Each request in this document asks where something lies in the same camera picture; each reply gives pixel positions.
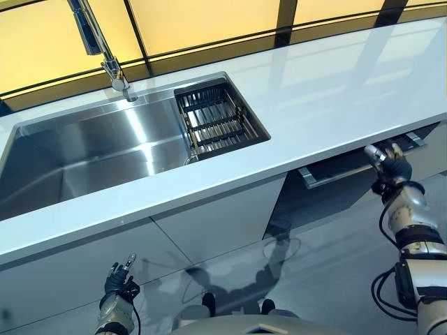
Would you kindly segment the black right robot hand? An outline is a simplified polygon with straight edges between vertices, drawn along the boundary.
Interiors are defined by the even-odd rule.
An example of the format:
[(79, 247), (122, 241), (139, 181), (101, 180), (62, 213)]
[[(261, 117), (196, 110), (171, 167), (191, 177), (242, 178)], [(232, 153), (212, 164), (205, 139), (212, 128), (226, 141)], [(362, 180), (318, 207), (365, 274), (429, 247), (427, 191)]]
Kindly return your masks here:
[(387, 142), (379, 147), (369, 144), (364, 153), (382, 184), (397, 185), (411, 179), (412, 167), (396, 142)]

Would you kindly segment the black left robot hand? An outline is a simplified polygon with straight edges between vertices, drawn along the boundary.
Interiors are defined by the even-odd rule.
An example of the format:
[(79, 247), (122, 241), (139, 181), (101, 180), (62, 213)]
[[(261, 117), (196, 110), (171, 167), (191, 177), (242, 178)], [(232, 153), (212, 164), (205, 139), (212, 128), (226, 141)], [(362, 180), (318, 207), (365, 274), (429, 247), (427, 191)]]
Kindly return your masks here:
[(139, 294), (139, 285), (133, 281), (132, 276), (129, 276), (130, 269), (136, 258), (137, 255), (131, 253), (123, 264), (115, 262), (111, 266), (104, 284), (104, 293), (106, 295), (115, 293), (127, 300), (133, 300)]

